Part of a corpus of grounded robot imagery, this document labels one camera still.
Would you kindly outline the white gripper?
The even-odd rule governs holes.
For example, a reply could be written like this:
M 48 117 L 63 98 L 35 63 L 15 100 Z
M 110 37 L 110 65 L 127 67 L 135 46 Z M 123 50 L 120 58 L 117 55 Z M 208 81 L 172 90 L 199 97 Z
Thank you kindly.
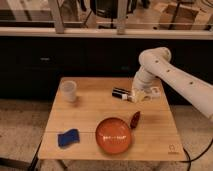
M 151 98 L 160 98 L 161 97 L 161 91 L 158 87 L 151 87 L 150 88 L 151 93 L 150 93 L 150 97 Z M 148 94 L 149 90 L 148 89 L 140 89 L 137 87 L 132 86 L 132 101 L 134 103 L 140 102 L 141 101 L 141 93 L 145 93 Z

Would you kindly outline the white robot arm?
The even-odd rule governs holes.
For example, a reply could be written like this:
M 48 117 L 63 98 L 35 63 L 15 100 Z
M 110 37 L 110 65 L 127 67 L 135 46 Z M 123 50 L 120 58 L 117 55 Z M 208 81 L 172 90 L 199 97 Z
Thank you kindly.
M 141 52 L 140 68 L 132 82 L 134 94 L 150 88 L 159 77 L 213 122 L 213 85 L 174 67 L 170 60 L 171 52 L 166 47 Z

